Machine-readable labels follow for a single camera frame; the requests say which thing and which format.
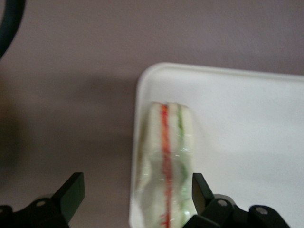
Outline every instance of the red filling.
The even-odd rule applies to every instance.
[[[162,173],[165,177],[165,204],[166,212],[163,215],[165,221],[161,225],[170,228],[170,215],[171,215],[171,195],[172,195],[172,167],[171,167],[171,152],[169,145],[169,128],[168,128],[168,107],[161,106],[161,148],[162,148]]]

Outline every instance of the plastic wrap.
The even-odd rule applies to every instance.
[[[191,198],[192,144],[188,108],[152,103],[135,190],[145,228],[180,228],[196,213]]]

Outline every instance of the white tray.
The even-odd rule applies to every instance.
[[[215,194],[244,210],[264,204],[293,228],[304,224],[304,77],[160,63],[138,84],[130,226],[139,227],[133,201],[137,145],[151,101],[190,108],[194,171]]]

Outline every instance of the gray surface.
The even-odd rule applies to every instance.
[[[0,62],[0,204],[20,209],[83,171],[71,227],[128,227],[143,70],[166,61],[303,75],[303,21],[300,0],[29,0]]]

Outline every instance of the black cable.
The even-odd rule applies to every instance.
[[[0,59],[10,46],[21,23],[25,0],[6,0],[0,26]]]

